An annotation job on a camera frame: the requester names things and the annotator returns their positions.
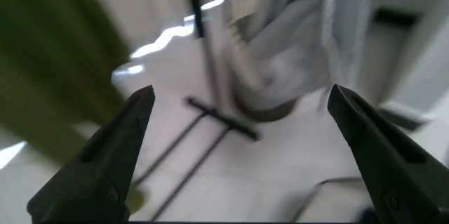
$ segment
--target tile floor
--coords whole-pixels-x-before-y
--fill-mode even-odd
[[[219,10],[214,10],[210,23],[222,95],[228,97],[221,60],[227,46],[220,31]],[[174,39],[166,49],[132,64],[139,63],[145,67],[143,72],[112,79],[124,96],[150,84],[156,94],[135,177],[197,116],[198,111],[186,106],[183,98],[195,95],[210,101],[199,41],[192,37]],[[378,93],[364,94],[373,100],[375,95]],[[314,184],[327,178],[359,176],[335,122],[326,110],[319,109],[320,97],[320,91],[303,97],[285,119],[255,125],[263,137],[258,143],[229,133],[159,220],[287,221]],[[224,111],[241,118],[228,100]],[[91,125],[79,127],[86,135],[95,130]],[[149,220],[223,128],[217,121],[204,118],[159,170],[141,184],[139,191],[145,203],[131,220]],[[9,223],[30,223],[26,203],[56,170],[39,153],[29,147],[23,150],[0,170],[0,215]],[[310,219],[331,220],[335,213],[328,209],[316,212]],[[347,220],[354,214],[346,215]]]

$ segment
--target thin black rod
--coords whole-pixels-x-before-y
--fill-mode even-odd
[[[213,144],[203,153],[200,159],[198,159],[195,163],[195,165],[189,170],[189,172],[185,175],[185,177],[182,179],[181,183],[177,185],[177,187],[170,193],[168,198],[165,200],[165,202],[160,206],[156,213],[153,215],[151,222],[156,221],[164,212],[165,210],[170,206],[171,202],[176,198],[176,196],[181,192],[183,187],[190,181],[190,179],[195,175],[195,173],[198,171],[198,169],[203,165],[205,160],[209,157],[209,155],[213,152],[213,150],[218,146],[219,143],[225,138],[227,132],[231,130],[230,128],[226,128],[221,132],[221,134],[215,139]]]
[[[153,171],[155,171],[159,165],[165,160],[165,158],[182,142],[182,139],[196,126],[196,124],[206,116],[206,113],[200,114],[194,121],[188,125],[183,132],[168,146],[164,152],[159,155],[156,161],[145,171],[145,173],[140,176],[137,180],[133,182],[134,186],[141,184],[145,179],[147,179]]]
[[[215,61],[212,53],[212,49],[210,47],[210,42],[208,37],[206,36],[205,29],[203,26],[203,16],[201,13],[200,7],[201,0],[190,0],[192,4],[192,10],[195,16],[195,27],[198,34],[198,37],[201,39],[201,43],[203,46],[203,55],[206,61],[206,72],[208,74],[208,81],[210,92],[212,94],[212,99],[214,105],[217,109],[221,108],[221,100],[220,100],[220,92],[218,88],[218,77],[215,68]]]

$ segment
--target green fabric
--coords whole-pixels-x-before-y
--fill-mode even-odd
[[[0,0],[0,123],[58,163],[123,105],[112,71],[129,50],[96,0]]]

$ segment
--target olive green cloth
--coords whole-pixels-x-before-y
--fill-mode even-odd
[[[0,0],[0,124],[65,163],[86,143],[74,123],[122,108],[110,79],[128,55],[97,0]]]

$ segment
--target laundry basket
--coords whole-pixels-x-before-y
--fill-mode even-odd
[[[262,92],[263,81],[255,68],[247,43],[236,26],[236,21],[253,14],[260,0],[226,0],[226,29],[230,43],[227,58],[231,75],[232,95],[235,105],[247,117],[255,121],[276,121],[289,115],[296,99],[269,109],[258,109],[270,103],[270,97]]]

